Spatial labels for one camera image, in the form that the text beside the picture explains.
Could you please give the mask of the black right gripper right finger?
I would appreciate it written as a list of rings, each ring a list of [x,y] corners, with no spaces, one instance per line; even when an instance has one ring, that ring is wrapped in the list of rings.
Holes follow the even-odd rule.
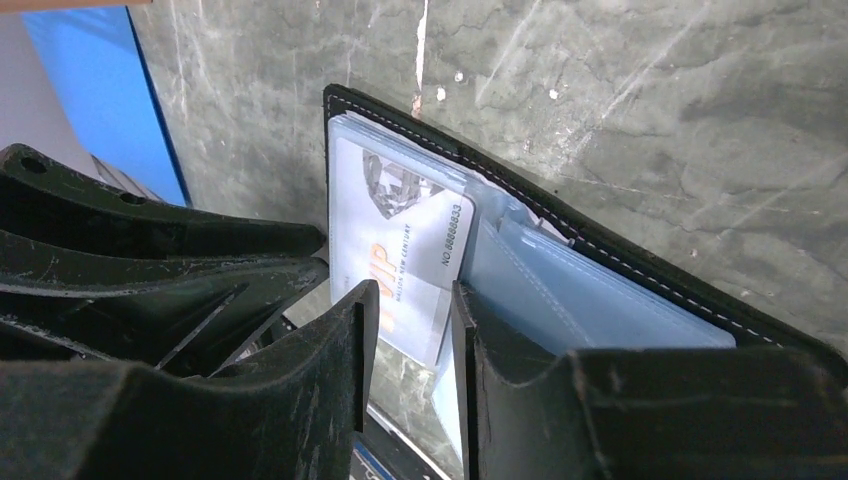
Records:
[[[847,397],[795,349],[555,356],[462,284],[451,313],[470,479],[843,479]]]

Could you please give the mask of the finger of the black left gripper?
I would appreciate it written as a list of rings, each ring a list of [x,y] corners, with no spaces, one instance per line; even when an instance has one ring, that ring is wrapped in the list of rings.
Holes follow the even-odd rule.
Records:
[[[140,361],[178,376],[209,376],[328,274],[311,256],[142,260],[6,232],[1,356]]]
[[[147,199],[81,174],[25,144],[1,152],[1,228],[111,257],[310,256],[312,225],[225,216]]]

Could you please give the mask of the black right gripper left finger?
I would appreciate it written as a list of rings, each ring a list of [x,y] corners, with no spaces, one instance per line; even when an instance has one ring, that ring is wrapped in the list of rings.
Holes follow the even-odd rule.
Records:
[[[5,479],[345,479],[366,415],[379,293],[211,378],[141,363],[1,366]]]

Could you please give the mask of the black leather card holder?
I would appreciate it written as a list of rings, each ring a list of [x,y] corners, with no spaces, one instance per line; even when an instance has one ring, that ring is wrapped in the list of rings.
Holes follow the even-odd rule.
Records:
[[[780,347],[812,356],[847,389],[834,348],[709,286],[580,214],[479,150],[360,91],[323,92],[330,142],[358,134],[432,156],[467,181],[475,204],[435,366],[437,418],[463,463],[451,313],[462,284],[552,355],[576,350]]]

